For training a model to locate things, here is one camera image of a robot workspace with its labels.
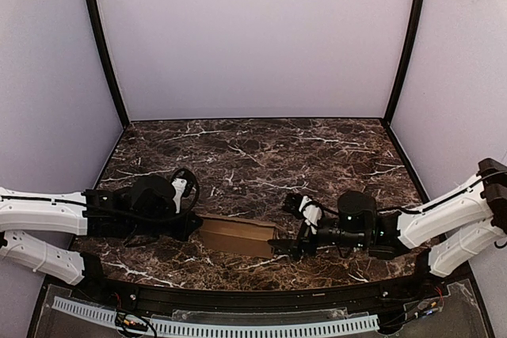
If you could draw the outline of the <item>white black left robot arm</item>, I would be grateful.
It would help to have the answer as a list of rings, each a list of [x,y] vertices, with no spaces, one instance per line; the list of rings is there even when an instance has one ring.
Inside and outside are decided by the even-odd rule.
[[[114,191],[45,194],[2,188],[1,256],[71,286],[99,283],[104,274],[98,256],[60,249],[31,233],[117,238],[126,245],[138,236],[187,241],[203,223],[193,210],[199,196],[197,178],[187,169],[169,179],[142,176]]]

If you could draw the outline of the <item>brown cardboard box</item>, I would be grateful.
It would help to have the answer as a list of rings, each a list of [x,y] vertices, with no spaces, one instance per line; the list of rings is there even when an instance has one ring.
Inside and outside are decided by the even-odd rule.
[[[271,259],[274,248],[270,240],[278,239],[287,230],[273,222],[201,215],[202,226],[198,229],[204,247],[225,253]]]

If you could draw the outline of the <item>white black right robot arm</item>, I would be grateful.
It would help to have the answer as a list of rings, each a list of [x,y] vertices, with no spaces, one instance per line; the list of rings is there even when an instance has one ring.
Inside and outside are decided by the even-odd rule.
[[[427,241],[452,235],[418,256],[420,270],[432,277],[451,275],[489,245],[506,238],[506,167],[493,158],[454,190],[415,208],[379,208],[374,197],[347,191],[336,210],[296,193],[287,194],[283,211],[301,220],[297,237],[271,239],[279,255],[299,260],[322,245],[362,249],[380,260],[393,260]]]

